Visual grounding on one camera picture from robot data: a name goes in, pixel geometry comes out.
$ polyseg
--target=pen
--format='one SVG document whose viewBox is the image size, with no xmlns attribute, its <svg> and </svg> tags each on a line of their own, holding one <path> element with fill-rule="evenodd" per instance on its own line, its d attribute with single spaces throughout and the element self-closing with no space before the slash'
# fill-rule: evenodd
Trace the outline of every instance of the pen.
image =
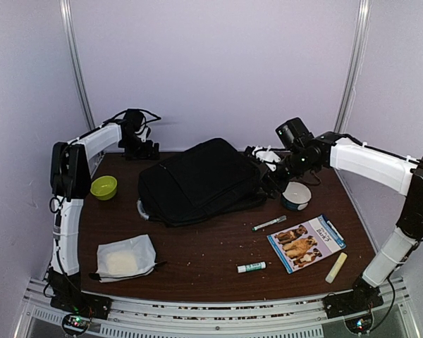
<svg viewBox="0 0 423 338">
<path fill-rule="evenodd" d="M 270 220 L 269 222 L 263 223 L 263 224 L 258 225 L 256 227 L 253 227 L 252 231 L 257 231 L 258 229 L 262 229 L 263 227 L 267 227 L 268 225 L 271 225 L 271 224 L 283 222 L 286 219 L 287 219 L 287 216 L 285 216 L 285 215 L 281 216 L 279 218 L 276 218 L 275 220 Z"/>
</svg>

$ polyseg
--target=marker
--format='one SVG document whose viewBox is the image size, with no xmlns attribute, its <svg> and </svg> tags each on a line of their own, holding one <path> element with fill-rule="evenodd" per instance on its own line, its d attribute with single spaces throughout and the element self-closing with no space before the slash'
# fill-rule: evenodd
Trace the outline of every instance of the marker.
<svg viewBox="0 0 423 338">
<path fill-rule="evenodd" d="M 257 231 L 258 229 L 262 229 L 263 227 L 267 227 L 268 225 L 271 225 L 271 224 L 276 224 L 276 223 L 283 222 L 286 219 L 287 219 L 287 216 L 285 216 L 285 215 L 284 216 L 281 216 L 279 218 L 276 218 L 275 220 L 270 220 L 269 222 L 263 223 L 263 224 L 258 225 L 256 227 L 253 227 L 252 228 L 252 231 Z"/>
<path fill-rule="evenodd" d="M 238 273 L 248 273 L 250 271 L 263 270 L 265 268 L 266 268 L 265 262 L 237 266 Z"/>
<path fill-rule="evenodd" d="M 329 274 L 326 277 L 326 281 L 331 284 L 333 282 L 333 280 L 335 279 L 335 277 L 337 276 L 338 272 L 340 271 L 343 263 L 346 261 L 346 258 L 348 257 L 348 255 L 346 253 L 341 253 L 340 256 L 338 257 L 337 261 L 335 262 L 335 264 L 333 265 L 331 271 L 329 272 Z"/>
</svg>

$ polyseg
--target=pet bowl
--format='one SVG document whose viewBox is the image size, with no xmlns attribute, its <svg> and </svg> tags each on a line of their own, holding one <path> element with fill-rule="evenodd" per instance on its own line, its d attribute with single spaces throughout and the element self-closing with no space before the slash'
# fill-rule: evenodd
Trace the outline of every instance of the pet bowl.
<svg viewBox="0 0 423 338">
<path fill-rule="evenodd" d="M 282 193 L 282 205 L 291 211 L 301 211 L 309 204 L 312 193 L 309 188 L 298 182 L 288 183 Z"/>
<path fill-rule="evenodd" d="M 118 191 L 118 181 L 113 176 L 102 176 L 91 184 L 91 194 L 100 201 L 112 199 Z"/>
</svg>

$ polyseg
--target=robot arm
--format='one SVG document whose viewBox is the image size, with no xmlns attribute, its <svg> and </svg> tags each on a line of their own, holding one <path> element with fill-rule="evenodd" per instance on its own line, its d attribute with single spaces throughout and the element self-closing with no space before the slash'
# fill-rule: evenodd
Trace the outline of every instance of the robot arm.
<svg viewBox="0 0 423 338">
<path fill-rule="evenodd" d="M 355 281 L 354 291 L 325 300 L 326 308 L 332 308 L 327 311 L 330 318 L 367 310 L 370 303 L 381 305 L 378 286 L 404 264 L 423 238 L 423 158 L 417 160 L 390 154 L 350 135 L 326 132 L 314 137 L 299 118 L 287 121 L 276 129 L 276 133 L 286 150 L 291 151 L 285 158 L 280 159 L 270 149 L 246 149 L 246 154 L 268 166 L 262 178 L 268 193 L 281 193 L 290 179 L 325 167 L 356 173 L 406 197 L 397 228 Z"/>
<path fill-rule="evenodd" d="M 155 119 L 146 121 L 145 113 Z M 53 307 L 75 313 L 78 309 L 89 309 L 94 317 L 106 317 L 107 311 L 104 309 L 109 308 L 109 299 L 86 296 L 80 291 L 78 225 L 83 200 L 91 187 L 88 163 L 112 144 L 124 148 L 128 160 L 158 159 L 159 145 L 147 140 L 150 133 L 147 124 L 159 119 L 142 109 L 128 109 L 76 139 L 54 145 L 51 159 L 54 249 L 49 270 L 49 284 L 54 290 Z"/>
</svg>

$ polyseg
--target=book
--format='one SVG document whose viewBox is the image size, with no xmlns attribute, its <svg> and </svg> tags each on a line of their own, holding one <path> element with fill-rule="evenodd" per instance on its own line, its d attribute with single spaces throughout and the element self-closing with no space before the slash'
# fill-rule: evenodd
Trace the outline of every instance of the book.
<svg viewBox="0 0 423 338">
<path fill-rule="evenodd" d="M 267 236 L 288 273 L 294 273 L 346 247 L 325 215 Z"/>
</svg>

